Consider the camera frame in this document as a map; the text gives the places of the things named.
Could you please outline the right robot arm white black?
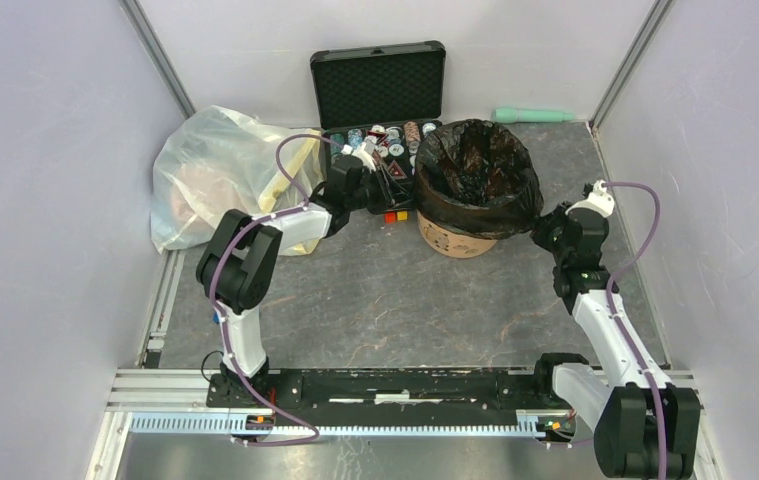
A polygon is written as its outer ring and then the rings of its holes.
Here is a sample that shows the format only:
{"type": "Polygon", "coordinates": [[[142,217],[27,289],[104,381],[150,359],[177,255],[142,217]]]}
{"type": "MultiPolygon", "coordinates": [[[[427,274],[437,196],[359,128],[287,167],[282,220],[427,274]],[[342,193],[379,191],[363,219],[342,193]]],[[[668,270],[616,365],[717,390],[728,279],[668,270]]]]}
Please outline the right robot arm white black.
{"type": "Polygon", "coordinates": [[[531,234],[552,254],[554,290],[590,340],[605,377],[580,355],[546,354],[536,365],[535,400],[565,401],[593,432],[597,464],[608,478],[688,479],[701,417],[697,393],[678,386],[641,343],[617,285],[602,265],[605,214],[558,205],[531,234]]]}

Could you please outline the orange capybara trash bin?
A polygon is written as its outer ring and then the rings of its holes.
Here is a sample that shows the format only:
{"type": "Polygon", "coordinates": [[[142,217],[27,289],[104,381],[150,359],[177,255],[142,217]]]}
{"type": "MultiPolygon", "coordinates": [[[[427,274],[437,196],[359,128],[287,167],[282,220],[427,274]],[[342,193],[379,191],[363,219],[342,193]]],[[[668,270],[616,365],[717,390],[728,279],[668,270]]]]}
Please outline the orange capybara trash bin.
{"type": "Polygon", "coordinates": [[[420,212],[417,212],[417,222],[420,234],[426,244],[438,253],[450,258],[475,258],[488,252],[497,244],[497,240],[479,239],[453,233],[428,220],[420,212]]]}

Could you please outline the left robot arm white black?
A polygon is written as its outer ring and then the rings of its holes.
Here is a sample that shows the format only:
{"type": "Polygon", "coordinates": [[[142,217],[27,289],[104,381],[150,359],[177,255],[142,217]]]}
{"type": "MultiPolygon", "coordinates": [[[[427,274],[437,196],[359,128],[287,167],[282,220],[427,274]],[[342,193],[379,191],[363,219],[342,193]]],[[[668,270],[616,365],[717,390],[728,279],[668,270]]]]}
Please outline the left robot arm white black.
{"type": "Polygon", "coordinates": [[[331,237],[354,211],[395,217],[412,206],[412,172],[397,162],[367,167],[355,155],[333,159],[305,205],[253,217],[227,211],[196,269],[221,328],[225,369],[235,377],[230,392],[245,407],[269,394],[259,374],[268,363],[262,345],[259,305],[272,281],[278,256],[299,244],[331,237]]]}

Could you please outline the black trash bag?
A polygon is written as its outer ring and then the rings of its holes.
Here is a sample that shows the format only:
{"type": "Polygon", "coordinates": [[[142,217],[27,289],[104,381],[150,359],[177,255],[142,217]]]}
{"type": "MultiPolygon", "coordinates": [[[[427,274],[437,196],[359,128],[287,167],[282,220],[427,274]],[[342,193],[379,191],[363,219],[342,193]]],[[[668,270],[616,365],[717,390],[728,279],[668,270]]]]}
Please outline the black trash bag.
{"type": "Polygon", "coordinates": [[[544,206],[527,147],[505,126],[479,119],[448,123],[424,137],[413,199],[442,228],[488,240],[533,230],[544,206]]]}

